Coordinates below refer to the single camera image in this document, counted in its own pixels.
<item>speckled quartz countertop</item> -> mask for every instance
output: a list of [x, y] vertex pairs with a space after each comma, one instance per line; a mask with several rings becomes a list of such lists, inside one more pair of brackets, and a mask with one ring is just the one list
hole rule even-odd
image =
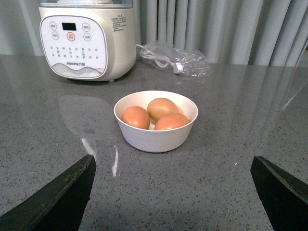
[[[261, 155], [308, 183], [308, 69], [212, 69], [186, 78], [136, 62], [114, 82], [84, 82], [57, 76], [44, 57], [0, 56], [0, 215], [92, 154], [80, 231], [272, 230], [250, 166]], [[198, 106], [179, 148], [150, 154], [124, 140], [113, 107], [143, 90]]]

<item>white cable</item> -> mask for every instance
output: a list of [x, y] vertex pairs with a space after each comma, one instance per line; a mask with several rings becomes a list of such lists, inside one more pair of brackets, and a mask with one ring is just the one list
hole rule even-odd
[[154, 60], [154, 62], [160, 68], [166, 68], [168, 66], [168, 64], [170, 64], [173, 67], [173, 72], [175, 74], [179, 74], [179, 73], [183, 72], [183, 67], [182, 67], [181, 63], [173, 63], [169, 60], [168, 57], [162, 56], [162, 55], [157, 55], [157, 54], [153, 53], [152, 51], [146, 49], [144, 46], [142, 46], [140, 44], [136, 44], [136, 46], [141, 48], [139, 54], [142, 58]]

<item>gray curtain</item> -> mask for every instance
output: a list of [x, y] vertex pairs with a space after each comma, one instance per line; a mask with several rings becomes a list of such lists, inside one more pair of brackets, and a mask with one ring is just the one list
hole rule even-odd
[[[133, 0], [136, 43], [165, 40], [211, 63], [297, 66], [308, 0]], [[37, 0], [0, 1], [0, 54], [44, 55]]]

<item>egg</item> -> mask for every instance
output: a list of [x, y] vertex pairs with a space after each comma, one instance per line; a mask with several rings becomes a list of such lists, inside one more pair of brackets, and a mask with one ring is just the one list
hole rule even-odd
[[169, 130], [182, 127], [189, 123], [188, 118], [181, 113], [171, 113], [161, 117], [154, 130]]
[[156, 98], [148, 104], [147, 111], [150, 118], [157, 122], [161, 117], [170, 113], [178, 113], [179, 109], [174, 102], [166, 98]]
[[130, 106], [122, 114], [121, 120], [135, 128], [149, 129], [150, 116], [148, 112], [140, 106]]

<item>countertop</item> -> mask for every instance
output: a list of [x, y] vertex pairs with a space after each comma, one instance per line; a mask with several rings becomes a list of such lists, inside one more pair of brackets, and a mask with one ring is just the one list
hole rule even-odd
[[[308, 69], [211, 68], [182, 77], [137, 61], [114, 82], [85, 82], [57, 76], [45, 57], [1, 55], [0, 215], [92, 154], [80, 231], [272, 230], [250, 166], [261, 155], [308, 183]], [[145, 153], [123, 138], [113, 107], [143, 90], [198, 106], [179, 148]]]

